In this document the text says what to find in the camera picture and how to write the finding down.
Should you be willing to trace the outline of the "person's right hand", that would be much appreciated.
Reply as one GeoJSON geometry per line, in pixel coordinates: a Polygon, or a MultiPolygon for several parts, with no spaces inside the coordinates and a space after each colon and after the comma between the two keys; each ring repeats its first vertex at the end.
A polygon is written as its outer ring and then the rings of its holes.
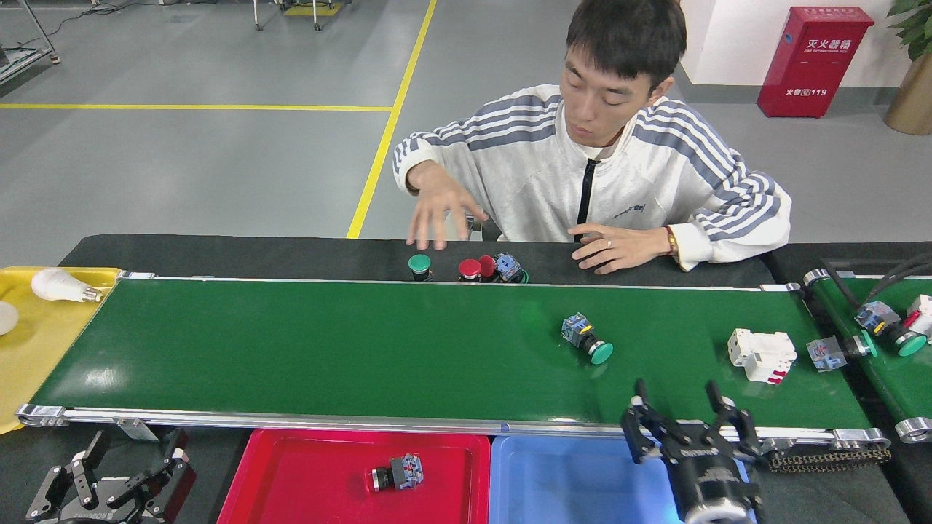
{"type": "Polygon", "coordinates": [[[481,220],[489,215],[472,195],[443,166],[426,160],[407,170],[406,186],[417,197],[415,212],[407,232],[407,245],[424,251],[430,243],[436,251],[446,248],[450,239],[446,219],[452,219],[454,239],[465,241],[470,235],[466,215],[481,220]]]}

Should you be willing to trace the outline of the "person's left hand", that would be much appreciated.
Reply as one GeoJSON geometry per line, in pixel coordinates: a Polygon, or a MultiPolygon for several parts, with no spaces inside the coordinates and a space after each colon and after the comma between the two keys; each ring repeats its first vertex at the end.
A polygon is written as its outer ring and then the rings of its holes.
{"type": "Polygon", "coordinates": [[[676,237],[666,226],[635,230],[603,223],[579,223],[568,232],[573,237],[579,236],[582,243],[572,253],[572,259],[580,269],[593,269],[598,275],[635,268],[679,251],[676,237]]]}

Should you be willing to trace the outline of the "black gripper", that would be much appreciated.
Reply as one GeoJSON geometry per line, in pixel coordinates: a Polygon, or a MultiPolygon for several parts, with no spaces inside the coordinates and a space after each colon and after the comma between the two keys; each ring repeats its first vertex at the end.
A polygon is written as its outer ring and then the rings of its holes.
{"type": "Polygon", "coordinates": [[[642,378],[636,379],[633,390],[620,427],[636,464],[659,451],[643,430],[658,442],[666,438],[666,471],[680,520],[749,520],[759,487],[743,480],[732,446],[720,435],[720,428],[729,422],[739,437],[737,458],[755,461],[762,452],[752,415],[722,396],[716,381],[706,384],[710,408],[716,414],[710,426],[679,425],[656,411],[649,404],[642,378]]]}
{"type": "Polygon", "coordinates": [[[27,521],[56,523],[157,523],[174,521],[189,496],[197,474],[189,463],[184,430],[167,435],[167,451],[152,470],[125,477],[97,479],[99,467],[110,447],[110,435],[97,431],[89,447],[65,467],[47,472],[26,513],[27,521]],[[67,504],[70,490],[76,498],[67,504]]]}

